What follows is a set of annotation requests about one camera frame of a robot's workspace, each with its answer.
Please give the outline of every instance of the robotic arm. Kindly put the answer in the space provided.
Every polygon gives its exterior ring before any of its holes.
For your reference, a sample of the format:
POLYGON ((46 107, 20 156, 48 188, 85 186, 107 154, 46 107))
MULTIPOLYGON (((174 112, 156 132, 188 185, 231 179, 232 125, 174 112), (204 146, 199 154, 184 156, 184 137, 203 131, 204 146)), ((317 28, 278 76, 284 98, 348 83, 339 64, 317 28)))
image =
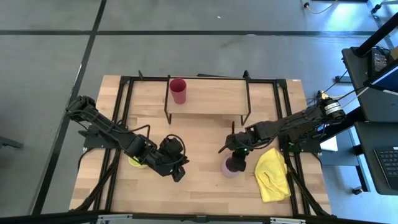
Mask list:
POLYGON ((162 177, 171 175, 173 180, 178 182, 185 175, 182 166, 189 160, 185 156, 183 141, 178 136, 169 134, 157 149, 156 144, 149 140, 148 136, 134 134, 99 113, 95 108, 95 101, 87 96, 78 96, 68 106, 67 116, 72 121, 90 122, 98 129, 99 135, 114 148, 122 149, 126 155, 140 164, 147 164, 162 177))
POLYGON ((228 148, 232 153, 231 171, 244 171, 244 159, 255 149, 264 149, 277 136, 284 135, 291 146, 300 146, 309 141, 319 140, 320 126, 340 124, 345 119, 345 113, 340 104, 331 98, 320 100, 317 104, 298 113, 277 121, 261 121, 245 128, 245 132, 234 133, 226 137, 225 145, 218 151, 228 148))

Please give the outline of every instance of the gray floor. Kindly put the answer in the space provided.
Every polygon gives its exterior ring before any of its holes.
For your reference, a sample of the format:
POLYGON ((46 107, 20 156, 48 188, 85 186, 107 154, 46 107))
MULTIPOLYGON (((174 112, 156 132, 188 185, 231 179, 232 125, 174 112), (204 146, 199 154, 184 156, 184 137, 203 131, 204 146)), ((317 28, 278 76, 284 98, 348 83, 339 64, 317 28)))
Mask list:
MULTIPOLYGON (((0 29, 90 30, 99 5, 100 1, 94 0, 1 1, 0 29)), ((327 5, 311 1, 315 11, 327 5)), ((394 7, 385 7, 377 14, 385 22, 395 12, 394 7)), ((108 0, 99 29, 372 31, 377 24, 363 3, 338 3, 316 16, 303 11, 300 0, 108 0)), ((103 75, 137 75, 138 69, 147 76, 207 73, 232 77, 249 70, 256 78, 302 79, 309 98, 345 71, 341 50, 365 39, 97 36, 79 94, 96 98, 103 75)), ((392 35, 393 43, 397 40, 392 35)), ((0 35, 0 135, 25 144, 21 150, 4 147, 0 151, 1 217, 29 212, 87 41, 85 35, 0 35)), ((386 47, 384 41, 379 45, 386 47)), ((338 85, 329 94, 341 95, 352 89, 351 85, 338 85)), ((68 210, 83 144, 77 130, 76 124, 68 129, 45 213, 68 210)), ((378 195, 374 189, 350 195, 350 188, 359 185, 355 169, 324 167, 323 171, 335 215, 398 222, 393 215, 397 197, 378 195), (365 203, 369 210, 357 209, 365 203)))

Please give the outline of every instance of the wooden tabletop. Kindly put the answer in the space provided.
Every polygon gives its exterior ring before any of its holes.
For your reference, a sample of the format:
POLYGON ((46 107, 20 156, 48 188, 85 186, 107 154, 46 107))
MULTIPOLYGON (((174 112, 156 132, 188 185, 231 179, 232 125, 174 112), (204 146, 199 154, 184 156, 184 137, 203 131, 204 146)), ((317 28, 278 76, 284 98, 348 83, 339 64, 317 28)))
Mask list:
MULTIPOLYGON (((100 113, 112 117, 120 76, 104 76, 96 102, 100 113)), ((293 113, 306 108, 300 80, 287 80, 293 113)), ((249 84, 252 113, 246 125, 265 120, 276 120, 275 99, 271 84, 249 84)), ((164 113, 166 82, 134 82, 127 124, 133 129, 145 124, 151 126, 150 139, 159 144, 170 133, 179 135, 187 147, 190 162, 184 165, 186 174, 180 182, 171 176, 161 177, 150 168, 131 166, 122 154, 114 190, 111 210, 114 212, 212 214, 212 215, 279 215, 292 214, 289 198, 280 202, 263 203, 257 185, 254 168, 261 154, 272 147, 278 148, 278 140, 262 150, 251 152, 246 158, 246 171, 233 179, 221 173, 221 161, 231 155, 225 150, 225 137, 231 133, 231 122, 236 131, 242 131, 239 117, 231 115, 176 114, 172 124, 164 113)), ((123 112, 127 86, 122 97, 119 118, 123 112)), ((284 100, 280 89, 284 111, 284 100)), ((103 161, 103 149, 87 154, 80 166, 70 208, 79 206, 97 184, 103 161)), ((305 183, 315 200, 330 212, 329 200, 319 161, 311 154, 301 154, 305 183)), ((303 213, 300 191, 296 186, 298 209, 303 213)), ((104 189, 101 208, 107 193, 104 189)))
POLYGON ((244 80, 185 79, 187 100, 174 103, 169 90, 168 113, 179 114, 225 114, 246 115, 249 113, 246 82, 244 80))

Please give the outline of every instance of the yellow cloth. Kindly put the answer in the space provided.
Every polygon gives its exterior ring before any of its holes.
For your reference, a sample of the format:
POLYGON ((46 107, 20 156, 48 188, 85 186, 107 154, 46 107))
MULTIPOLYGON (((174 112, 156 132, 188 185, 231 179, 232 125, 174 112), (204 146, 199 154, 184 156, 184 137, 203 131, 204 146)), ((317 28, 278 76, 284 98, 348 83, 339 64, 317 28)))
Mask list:
POLYGON ((285 160, 275 148, 260 157, 254 175, 259 184, 263 202, 275 202, 290 196, 286 173, 285 160))

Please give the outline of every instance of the pink cup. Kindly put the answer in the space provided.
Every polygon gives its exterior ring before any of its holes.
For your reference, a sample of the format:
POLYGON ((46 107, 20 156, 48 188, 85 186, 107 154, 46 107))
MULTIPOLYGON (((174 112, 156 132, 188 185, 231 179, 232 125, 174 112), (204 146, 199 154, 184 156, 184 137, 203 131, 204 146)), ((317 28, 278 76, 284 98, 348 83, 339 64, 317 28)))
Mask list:
POLYGON ((174 78, 170 82, 170 92, 176 104, 183 104, 187 100, 187 83, 182 78, 174 78))

